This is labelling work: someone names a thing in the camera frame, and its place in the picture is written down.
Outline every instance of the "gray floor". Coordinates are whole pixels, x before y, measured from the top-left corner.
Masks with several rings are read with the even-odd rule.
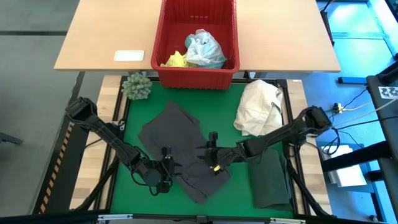
[[[77,2],[0,0],[0,30],[67,30]],[[267,74],[268,78],[302,79],[308,104],[324,108],[334,102],[345,104],[364,89],[363,86],[338,85],[337,77],[374,75],[392,62],[391,51],[383,39],[363,38],[369,37],[369,33],[377,36],[382,32],[365,4],[334,3],[328,12],[332,32],[340,37],[335,39],[335,52],[342,72]],[[347,39],[341,37],[342,33],[362,37]],[[77,76],[75,72],[53,70],[62,42],[63,37],[0,37],[0,131],[24,140],[21,146],[0,144],[0,216],[29,213],[40,187],[40,178]],[[96,100],[103,75],[87,73],[80,94]],[[366,93],[350,106],[369,100]],[[354,112],[344,112],[336,117],[335,123],[373,109],[373,105],[367,105]],[[374,118],[376,115],[372,114],[358,121]],[[351,128],[349,132],[365,145],[383,140],[378,124]],[[334,134],[327,132],[317,141],[332,138]],[[353,143],[345,135],[342,135],[342,142]],[[328,185],[328,193],[333,212],[339,217],[365,220],[374,214],[369,194],[342,192],[332,185]]]

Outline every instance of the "green spiky ball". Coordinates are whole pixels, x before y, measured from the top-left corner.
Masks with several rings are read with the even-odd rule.
[[[123,82],[122,92],[126,94],[130,100],[146,99],[150,93],[149,88],[151,86],[152,82],[150,82],[149,78],[140,73],[135,73],[128,77],[127,81]]]

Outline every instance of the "red plastic bin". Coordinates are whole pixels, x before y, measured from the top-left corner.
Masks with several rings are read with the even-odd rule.
[[[227,58],[223,68],[161,67],[176,50],[187,52],[185,39],[197,29],[205,29],[221,45]],[[236,1],[163,0],[150,62],[165,87],[228,89],[239,70]]]

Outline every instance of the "white towel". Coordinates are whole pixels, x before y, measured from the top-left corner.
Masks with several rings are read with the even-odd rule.
[[[282,92],[273,85],[256,80],[246,85],[234,127],[242,136],[263,136],[282,126]]]

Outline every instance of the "wooden table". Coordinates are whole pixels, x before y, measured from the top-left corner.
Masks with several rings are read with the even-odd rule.
[[[116,106],[116,99],[119,93],[121,76],[107,75],[104,77],[101,91],[99,93],[97,105],[98,115],[105,122],[110,122]],[[307,107],[307,102],[304,95],[303,85],[300,80],[287,80],[287,88],[289,91],[290,105],[292,108],[292,115],[295,118],[304,108]],[[120,108],[125,107],[126,99],[123,97]],[[282,111],[286,112],[286,105],[282,105]],[[122,118],[123,109],[119,111],[118,119]],[[287,114],[283,113],[284,121],[287,121]],[[95,133],[89,133],[87,143],[97,140],[99,137]],[[308,138],[308,142],[314,143],[315,140]],[[85,197],[93,190],[96,185],[100,172],[101,166],[104,160],[104,152],[106,143],[103,141],[90,146],[85,150],[83,160],[81,162],[80,171],[73,192],[72,202],[70,208],[76,208],[79,206]],[[318,157],[318,152],[312,146],[303,145],[300,150],[303,176],[305,184],[311,194],[314,196],[316,201],[322,206],[322,208],[331,213],[331,207],[329,203],[328,194],[326,191],[326,185],[323,178],[323,172]],[[108,192],[108,186],[104,188],[100,208],[104,208],[104,202],[106,200]],[[298,212],[303,214],[303,203],[300,190],[295,186],[295,195],[297,199]]]
[[[82,0],[56,70],[152,70],[161,0]],[[315,0],[236,0],[240,70],[339,72]],[[143,50],[141,62],[115,62],[117,50]]]

